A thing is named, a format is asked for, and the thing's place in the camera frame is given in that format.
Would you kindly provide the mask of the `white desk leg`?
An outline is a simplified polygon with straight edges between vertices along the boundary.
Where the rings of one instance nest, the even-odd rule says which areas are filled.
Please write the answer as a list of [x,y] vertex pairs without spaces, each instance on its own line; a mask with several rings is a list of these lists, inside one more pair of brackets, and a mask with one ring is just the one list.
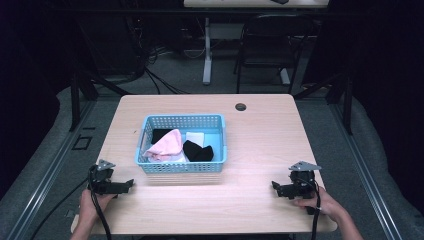
[[211,40],[210,40],[210,23],[208,18],[205,19],[204,40],[205,40],[205,61],[204,61],[202,83],[204,85],[209,85],[211,83],[212,56],[211,56]]

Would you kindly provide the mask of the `black square floor frame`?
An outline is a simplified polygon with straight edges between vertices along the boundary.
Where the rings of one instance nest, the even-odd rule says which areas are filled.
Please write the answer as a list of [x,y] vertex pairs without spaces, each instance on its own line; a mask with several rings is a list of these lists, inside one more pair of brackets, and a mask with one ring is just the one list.
[[91,136],[79,135],[75,140],[72,149],[73,150],[87,150],[92,142]]

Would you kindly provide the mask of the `white desk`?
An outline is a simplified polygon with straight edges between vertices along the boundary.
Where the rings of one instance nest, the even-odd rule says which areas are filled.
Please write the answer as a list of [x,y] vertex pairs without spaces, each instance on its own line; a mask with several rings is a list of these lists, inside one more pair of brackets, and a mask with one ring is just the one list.
[[288,0],[284,4],[274,0],[183,0],[191,8],[326,8],[331,0]]

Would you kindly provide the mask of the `pink sock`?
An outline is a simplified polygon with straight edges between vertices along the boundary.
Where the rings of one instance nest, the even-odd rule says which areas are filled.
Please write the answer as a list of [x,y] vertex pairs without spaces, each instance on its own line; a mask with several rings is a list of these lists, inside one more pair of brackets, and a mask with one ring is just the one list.
[[181,133],[178,129],[173,129],[146,150],[143,153],[143,157],[153,161],[168,161],[172,157],[179,155],[182,150]]

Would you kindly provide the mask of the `small black sock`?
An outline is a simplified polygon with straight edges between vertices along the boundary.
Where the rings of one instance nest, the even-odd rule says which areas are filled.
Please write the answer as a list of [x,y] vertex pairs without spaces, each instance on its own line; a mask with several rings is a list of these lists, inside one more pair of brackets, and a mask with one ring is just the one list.
[[162,137],[164,137],[167,133],[170,132],[170,129],[154,129],[152,131],[152,139],[151,143],[157,143]]

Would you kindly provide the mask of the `white cloth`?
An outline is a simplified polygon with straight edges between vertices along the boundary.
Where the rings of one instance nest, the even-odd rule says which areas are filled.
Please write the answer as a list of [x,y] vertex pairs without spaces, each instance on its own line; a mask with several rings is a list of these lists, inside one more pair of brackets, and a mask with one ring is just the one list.
[[152,163],[167,163],[167,162],[186,162],[186,156],[183,153],[178,153],[176,155],[159,155],[153,154],[148,158]]

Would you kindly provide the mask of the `person's right hand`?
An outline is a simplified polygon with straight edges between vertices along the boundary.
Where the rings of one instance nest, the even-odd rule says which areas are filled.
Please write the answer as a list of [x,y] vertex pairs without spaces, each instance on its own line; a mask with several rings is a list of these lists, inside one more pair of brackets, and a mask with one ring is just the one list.
[[293,203],[302,208],[319,208],[323,214],[327,215],[333,221],[337,220],[337,214],[341,209],[341,205],[323,187],[318,188],[318,192],[312,199],[295,199]]

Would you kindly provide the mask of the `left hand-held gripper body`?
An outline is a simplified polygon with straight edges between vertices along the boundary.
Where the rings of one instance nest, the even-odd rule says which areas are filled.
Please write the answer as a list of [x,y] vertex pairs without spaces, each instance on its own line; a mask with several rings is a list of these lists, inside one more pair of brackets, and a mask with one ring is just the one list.
[[88,186],[96,194],[110,194],[111,176],[114,172],[115,164],[100,159],[99,162],[91,166],[88,170]]

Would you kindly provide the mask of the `black metal chair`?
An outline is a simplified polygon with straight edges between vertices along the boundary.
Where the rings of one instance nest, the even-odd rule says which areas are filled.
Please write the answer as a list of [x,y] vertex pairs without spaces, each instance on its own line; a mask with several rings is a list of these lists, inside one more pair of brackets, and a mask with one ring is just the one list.
[[313,20],[305,15],[261,14],[248,19],[241,31],[233,69],[236,92],[240,92],[242,68],[292,69],[294,79],[304,42],[313,29]]

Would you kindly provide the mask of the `person's left hand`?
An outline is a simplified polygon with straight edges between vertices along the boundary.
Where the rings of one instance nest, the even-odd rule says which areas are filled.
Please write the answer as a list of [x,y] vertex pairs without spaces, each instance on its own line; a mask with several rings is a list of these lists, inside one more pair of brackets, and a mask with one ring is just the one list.
[[[107,208],[107,205],[109,204],[109,202],[114,198],[114,195],[96,194],[95,197],[97,198],[97,202],[100,206],[100,209],[104,211]],[[98,214],[97,214],[95,204],[93,203],[93,200],[91,197],[91,191],[88,189],[85,189],[82,192],[81,199],[80,199],[79,220],[82,222],[93,222],[97,219],[97,217],[98,217]]]

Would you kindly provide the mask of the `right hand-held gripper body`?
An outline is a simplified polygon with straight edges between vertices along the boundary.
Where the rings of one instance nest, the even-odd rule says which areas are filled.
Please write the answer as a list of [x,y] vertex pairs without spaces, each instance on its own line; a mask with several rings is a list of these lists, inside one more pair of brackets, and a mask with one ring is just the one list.
[[289,178],[292,182],[292,192],[289,199],[302,197],[303,199],[312,199],[312,194],[317,190],[315,181],[315,172],[321,170],[321,167],[305,161],[299,161],[292,165]]

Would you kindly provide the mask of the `aluminium floor rail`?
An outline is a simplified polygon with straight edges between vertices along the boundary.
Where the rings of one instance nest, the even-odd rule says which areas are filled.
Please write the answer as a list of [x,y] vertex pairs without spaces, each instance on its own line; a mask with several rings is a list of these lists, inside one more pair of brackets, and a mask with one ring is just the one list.
[[[82,120],[70,131],[67,112],[59,113],[47,134],[0,203],[0,240],[68,240],[87,171],[96,162],[102,128],[99,102],[83,105]],[[73,150],[79,135],[91,136],[87,150]]]
[[394,222],[392,214],[390,213],[385,200],[383,199],[374,181],[365,158],[363,157],[363,154],[357,145],[355,137],[348,133],[343,124],[341,110],[337,105],[334,104],[330,104],[329,109],[335,118],[339,131],[343,135],[343,138],[347,142],[351,154],[353,155],[354,167],[387,240],[404,240],[397,225]]

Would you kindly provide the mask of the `blue plastic basket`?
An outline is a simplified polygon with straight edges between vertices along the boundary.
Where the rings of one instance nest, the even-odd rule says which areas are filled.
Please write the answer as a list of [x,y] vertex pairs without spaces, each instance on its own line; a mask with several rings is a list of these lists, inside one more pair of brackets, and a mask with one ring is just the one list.
[[[214,157],[210,162],[152,163],[143,153],[151,143],[154,129],[178,129],[182,144],[192,141],[201,147],[211,146]],[[146,174],[221,172],[227,160],[225,118],[221,114],[148,115],[143,122],[135,153],[135,163]]]

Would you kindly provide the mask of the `black metal stand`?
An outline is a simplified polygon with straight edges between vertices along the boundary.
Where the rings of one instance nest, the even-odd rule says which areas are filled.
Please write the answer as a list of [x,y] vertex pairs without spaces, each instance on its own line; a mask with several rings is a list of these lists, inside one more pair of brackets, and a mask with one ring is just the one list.
[[296,100],[303,99],[326,85],[330,85],[330,90],[325,97],[328,104],[337,104],[343,97],[342,125],[347,133],[352,135],[353,81],[348,74],[338,73],[320,83],[315,83],[306,90],[295,94],[294,98]]
[[75,131],[82,119],[80,94],[83,94],[89,101],[96,101],[99,97],[99,93],[94,87],[95,83],[106,87],[119,96],[128,95],[129,92],[106,80],[99,73],[90,70],[76,53],[76,50],[72,46],[71,41],[65,40],[65,42],[68,44],[66,51],[69,55],[69,58],[71,59],[71,66],[74,70],[70,80],[72,112],[70,131]]

